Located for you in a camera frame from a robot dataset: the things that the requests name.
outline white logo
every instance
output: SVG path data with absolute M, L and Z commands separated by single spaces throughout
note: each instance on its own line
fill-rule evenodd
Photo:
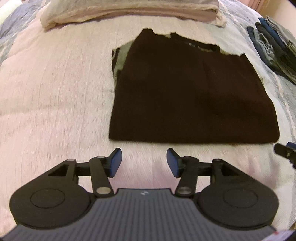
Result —
M 147 191 L 141 192 L 141 195 L 143 195 L 143 196 L 145 196 L 146 194 L 149 194 L 149 192 L 147 192 Z

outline black folded garment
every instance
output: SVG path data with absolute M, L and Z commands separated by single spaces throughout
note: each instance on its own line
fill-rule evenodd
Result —
M 247 57 L 200 49 L 144 29 L 117 80 L 112 140 L 269 143 L 279 138 L 274 106 Z

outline bed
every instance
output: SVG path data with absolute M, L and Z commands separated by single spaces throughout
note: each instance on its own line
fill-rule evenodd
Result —
M 260 15 L 237 0 L 220 0 L 225 28 L 174 17 L 127 15 L 71 23 L 45 31 L 40 23 L 49 0 L 29 0 L 0 26 L 0 237 L 15 226 L 9 211 L 13 192 L 67 158 L 78 162 L 123 152 L 113 188 L 171 188 L 178 180 L 166 150 L 203 162 L 222 158 L 272 188 L 279 198 L 273 226 L 287 229 L 296 215 L 296 174 L 273 153 L 273 145 L 170 145 L 108 139 L 114 100 L 112 49 L 143 28 L 177 32 L 232 54 L 245 53 L 272 100 L 280 143 L 296 142 L 296 86 L 274 74 L 248 37 Z M 209 184 L 199 178 L 197 191 Z M 91 191 L 87 177 L 80 185 Z

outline silver screw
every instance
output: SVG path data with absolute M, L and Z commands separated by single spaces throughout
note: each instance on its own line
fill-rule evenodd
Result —
M 177 192 L 181 195 L 188 195 L 192 191 L 191 191 L 191 188 L 189 188 L 189 187 L 180 187 L 180 188 L 178 188 Z
M 97 188 L 96 192 L 98 194 L 106 195 L 111 192 L 111 189 L 109 187 L 100 187 L 100 188 Z

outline black circular motor housing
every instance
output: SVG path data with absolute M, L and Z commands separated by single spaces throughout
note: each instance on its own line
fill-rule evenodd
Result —
M 255 179 L 231 177 L 207 186 L 198 206 L 212 221 L 231 229 L 256 229 L 270 225 L 278 210 L 275 193 Z
M 51 229 L 78 220 L 90 204 L 88 192 L 62 177 L 34 180 L 18 189 L 9 207 L 17 223 Z

